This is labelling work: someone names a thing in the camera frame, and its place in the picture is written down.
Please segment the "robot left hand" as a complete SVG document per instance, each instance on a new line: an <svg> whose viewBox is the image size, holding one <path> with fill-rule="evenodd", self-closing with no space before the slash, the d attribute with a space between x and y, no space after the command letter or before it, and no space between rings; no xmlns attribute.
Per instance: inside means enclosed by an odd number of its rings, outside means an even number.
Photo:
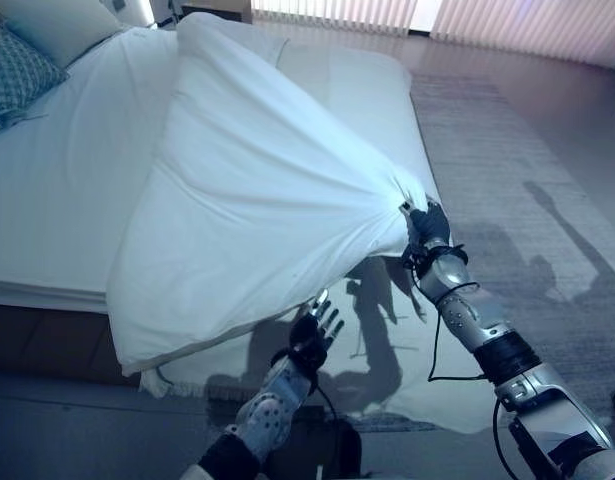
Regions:
<svg viewBox="0 0 615 480"><path fill-rule="evenodd" d="M307 372L318 372L344 325L339 309L332 306L329 291L322 289L291 329L289 348L292 360Z"/></svg>

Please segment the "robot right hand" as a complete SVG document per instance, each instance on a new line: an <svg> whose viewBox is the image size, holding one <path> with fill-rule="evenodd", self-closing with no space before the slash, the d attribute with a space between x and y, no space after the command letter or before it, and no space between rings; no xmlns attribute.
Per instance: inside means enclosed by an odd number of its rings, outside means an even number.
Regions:
<svg viewBox="0 0 615 480"><path fill-rule="evenodd" d="M420 210L409 202L404 202L399 210L406 220L408 242L411 247L449 244L450 226L439 203L428 199L427 209Z"/></svg>

